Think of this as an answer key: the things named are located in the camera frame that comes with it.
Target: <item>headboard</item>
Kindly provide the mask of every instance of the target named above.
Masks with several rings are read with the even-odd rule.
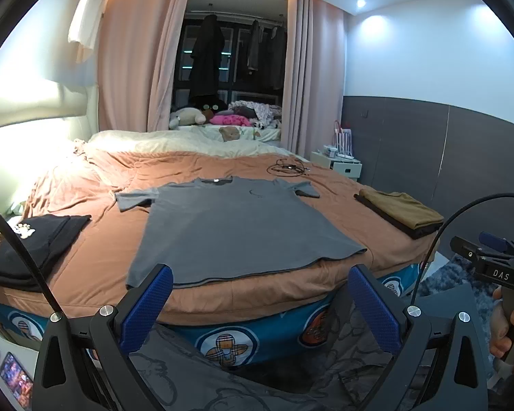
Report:
[[[0,75],[0,127],[53,117],[86,115],[91,87]]]
[[[88,141],[97,133],[97,98],[97,85],[40,79],[23,88],[0,78],[0,213],[26,199],[68,140]]]

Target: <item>bed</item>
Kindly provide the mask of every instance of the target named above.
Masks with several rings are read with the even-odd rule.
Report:
[[[38,178],[25,217],[91,214],[92,220],[48,279],[69,317],[94,314],[126,293],[125,277],[148,217],[147,207],[129,214],[115,206],[114,193],[236,175],[273,179],[267,168],[284,149],[260,141],[219,142],[190,131],[127,133],[105,131]],[[199,287],[174,289],[158,321],[185,336],[223,366],[270,360],[324,341],[320,322],[348,269],[366,264],[400,295],[413,284],[417,265],[433,235],[412,240],[354,200],[361,187],[334,171],[305,163],[304,176],[320,198],[303,201],[368,251],[340,261],[318,261],[284,273],[246,277]],[[263,242],[248,252],[266,258]],[[41,339],[52,313],[40,293],[0,287],[0,322],[26,337]],[[234,359],[222,356],[232,350]]]
[[[221,125],[190,125],[190,126],[179,126],[179,131],[188,131],[194,134],[203,135],[209,139],[223,142],[220,128],[224,128]],[[266,142],[268,145],[280,146],[281,130],[279,128],[264,128],[259,129],[255,126],[235,126],[240,133],[240,140],[250,140]]]

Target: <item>pink curtain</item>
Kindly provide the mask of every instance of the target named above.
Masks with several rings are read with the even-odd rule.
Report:
[[[341,119],[344,14],[322,0],[288,0],[282,146],[303,157],[330,144]]]
[[[187,0],[107,0],[99,36],[99,129],[168,129]]]

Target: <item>black cable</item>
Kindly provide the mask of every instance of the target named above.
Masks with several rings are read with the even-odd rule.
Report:
[[[466,212],[468,209],[477,206],[478,204],[481,204],[482,202],[489,201],[492,199],[499,199],[499,198],[514,198],[514,193],[497,193],[496,195],[489,195],[484,196],[483,198],[479,198],[475,201],[472,201],[469,204],[466,204],[464,207],[457,210],[453,215],[451,215],[446,222],[443,223],[442,227],[438,230],[438,233],[436,233],[436,236],[434,237],[434,240],[432,241],[432,244],[430,244],[429,251],[426,253],[426,257],[424,260],[420,263],[419,266],[419,274],[417,276],[417,281],[415,282],[415,287],[413,289],[413,295],[411,296],[411,305],[413,306],[415,304],[415,299],[417,298],[417,290],[419,289],[419,283],[421,282],[421,279],[423,277],[424,271],[426,267],[429,265],[429,259],[432,255],[432,252],[434,251],[434,248],[436,247],[436,244],[438,240],[440,239],[441,234],[443,231],[447,228],[448,225],[453,222],[453,220],[458,217],[461,213]]]
[[[293,158],[296,162],[295,164],[287,162],[288,159],[290,158],[278,159],[275,164],[266,169],[266,172],[279,177],[297,177],[306,174],[306,168],[301,159]]]
[[[53,311],[64,315],[63,309],[61,309],[61,306],[59,306],[59,303],[53,296],[53,293],[51,293],[51,290],[48,287],[46,280],[40,273],[38,266],[32,259],[27,248],[19,239],[17,233],[15,233],[13,229],[10,227],[10,225],[6,222],[6,220],[2,218],[2,215],[0,215],[0,233],[6,239],[6,241],[9,242],[11,247],[14,249],[15,253],[19,256],[19,258],[23,260],[25,266],[27,266],[28,271],[31,273],[31,275],[34,277],[34,279],[42,289],[42,293],[44,294],[45,299],[48,301]]]

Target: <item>shopping bag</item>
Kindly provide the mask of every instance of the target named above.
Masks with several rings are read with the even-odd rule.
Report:
[[[352,157],[352,131],[341,128],[337,120],[333,125],[333,146],[341,157]]]

